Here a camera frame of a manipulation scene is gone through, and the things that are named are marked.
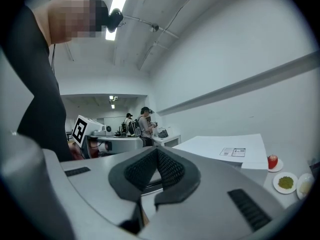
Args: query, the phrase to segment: ceiling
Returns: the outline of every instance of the ceiling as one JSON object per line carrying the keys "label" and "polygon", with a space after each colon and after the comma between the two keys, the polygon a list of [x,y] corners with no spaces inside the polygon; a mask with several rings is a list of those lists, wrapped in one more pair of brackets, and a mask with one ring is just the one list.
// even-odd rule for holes
{"label": "ceiling", "polygon": [[[136,95],[129,94],[110,94],[118,97],[118,100],[114,102],[116,107],[128,107],[137,100]],[[62,101],[70,102],[75,106],[109,106],[109,94],[88,94],[88,95],[62,95]]]}
{"label": "ceiling", "polygon": [[[104,1],[110,8],[112,0]],[[221,0],[126,0],[122,13],[157,23],[161,28],[167,28],[180,37],[190,24],[219,1]],[[149,72],[178,40],[161,30],[151,32],[149,25],[136,20],[124,18],[122,23],[125,25],[117,29],[115,41],[105,40],[103,35],[73,40],[67,45],[71,56],[67,46],[60,44],[57,45],[55,60],[71,61],[71,57],[80,62],[100,60],[117,67],[130,66],[131,69]]]}

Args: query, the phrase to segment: plate with apple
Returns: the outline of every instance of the plate with apple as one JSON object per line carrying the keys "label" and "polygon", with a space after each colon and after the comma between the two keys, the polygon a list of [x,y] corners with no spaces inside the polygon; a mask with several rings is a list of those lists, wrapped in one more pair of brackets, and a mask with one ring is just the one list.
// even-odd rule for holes
{"label": "plate with apple", "polygon": [[284,162],[276,155],[268,156],[268,171],[271,173],[279,172],[284,167]]}

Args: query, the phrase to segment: man in black shirt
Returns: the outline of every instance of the man in black shirt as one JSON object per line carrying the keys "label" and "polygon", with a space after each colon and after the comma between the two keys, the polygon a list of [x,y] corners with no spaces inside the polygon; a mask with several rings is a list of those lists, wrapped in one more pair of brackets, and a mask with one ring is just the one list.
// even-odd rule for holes
{"label": "man in black shirt", "polygon": [[109,20],[102,0],[50,0],[33,11],[24,5],[2,44],[12,68],[34,96],[17,132],[54,151],[60,162],[82,157],[67,142],[66,110],[49,62],[49,46],[93,36]]}

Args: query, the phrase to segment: apple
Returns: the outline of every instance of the apple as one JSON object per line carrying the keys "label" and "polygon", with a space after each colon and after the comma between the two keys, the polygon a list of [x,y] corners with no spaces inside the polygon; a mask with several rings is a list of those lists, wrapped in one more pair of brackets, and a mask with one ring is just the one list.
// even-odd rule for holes
{"label": "apple", "polygon": [[276,155],[272,154],[268,157],[269,169],[275,168],[277,163],[278,163],[278,157]]}

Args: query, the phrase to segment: black pants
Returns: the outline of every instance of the black pants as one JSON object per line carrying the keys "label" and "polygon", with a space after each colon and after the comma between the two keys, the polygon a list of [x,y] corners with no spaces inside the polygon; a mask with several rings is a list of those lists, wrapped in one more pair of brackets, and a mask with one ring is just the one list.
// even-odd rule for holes
{"label": "black pants", "polygon": [[143,144],[145,144],[145,145],[143,145],[144,147],[151,147],[154,145],[151,138],[147,138],[147,137],[140,137],[140,138],[144,140],[144,142],[143,142]]}

